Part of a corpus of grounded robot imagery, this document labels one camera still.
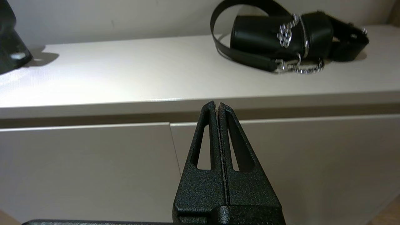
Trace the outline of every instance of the white countertop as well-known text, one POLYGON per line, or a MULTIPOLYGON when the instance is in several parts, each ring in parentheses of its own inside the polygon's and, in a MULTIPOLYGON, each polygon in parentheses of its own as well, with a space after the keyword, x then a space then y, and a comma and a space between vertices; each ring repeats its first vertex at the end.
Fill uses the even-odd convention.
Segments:
POLYGON ((53 62, 0 76, 0 119, 400 102, 400 29, 367 30, 365 59, 306 75, 229 61, 210 36, 47 45, 53 62))

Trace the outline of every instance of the black leather item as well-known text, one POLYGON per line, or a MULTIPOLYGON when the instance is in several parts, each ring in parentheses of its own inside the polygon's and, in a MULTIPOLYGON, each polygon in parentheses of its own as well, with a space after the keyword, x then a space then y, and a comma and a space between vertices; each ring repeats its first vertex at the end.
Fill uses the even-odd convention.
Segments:
MULTIPOLYGON (((306 59, 328 58, 334 61, 351 61, 368 44, 366 34, 360 29, 324 12, 304 14, 301 18, 309 42, 306 59), (339 41, 332 42, 333 37, 339 41)), ((291 29, 292 40, 288 48, 281 47, 276 37, 279 27, 292 20, 292 15, 273 0, 225 0, 214 10, 210 27, 219 53, 241 64, 272 72, 278 67, 276 59, 296 60, 298 53, 301 56, 305 54, 304 30, 300 22, 291 29), (224 10, 238 4, 256 6, 269 16, 237 16, 229 48, 215 37, 214 25, 224 10)))

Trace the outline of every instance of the white cabinet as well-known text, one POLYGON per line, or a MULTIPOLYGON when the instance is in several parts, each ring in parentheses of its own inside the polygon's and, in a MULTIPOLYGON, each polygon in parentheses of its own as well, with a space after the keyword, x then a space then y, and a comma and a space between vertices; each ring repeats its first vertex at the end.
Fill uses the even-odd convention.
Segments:
MULTIPOLYGON (((400 115, 241 124, 288 224, 366 224, 399 193, 400 115)), ((195 126, 171 124, 181 170, 195 126)), ((209 155, 201 157, 199 167, 205 167, 209 155)))
POLYGON ((171 222, 169 123, 0 129, 0 210, 25 222, 171 222))

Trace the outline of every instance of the black bag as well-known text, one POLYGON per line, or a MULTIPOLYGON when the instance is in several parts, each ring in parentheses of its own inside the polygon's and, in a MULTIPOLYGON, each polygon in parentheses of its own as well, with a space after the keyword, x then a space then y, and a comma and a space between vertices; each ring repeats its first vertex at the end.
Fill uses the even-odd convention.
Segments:
POLYGON ((212 13, 210 27, 219 53, 269 72, 318 72, 324 59, 352 61, 369 43, 365 29, 321 11, 292 15, 273 0, 225 0, 212 13), (237 16, 229 48, 215 37, 214 25, 224 10, 239 4, 256 6, 269 16, 237 16), (317 64, 301 69, 302 60, 317 64))

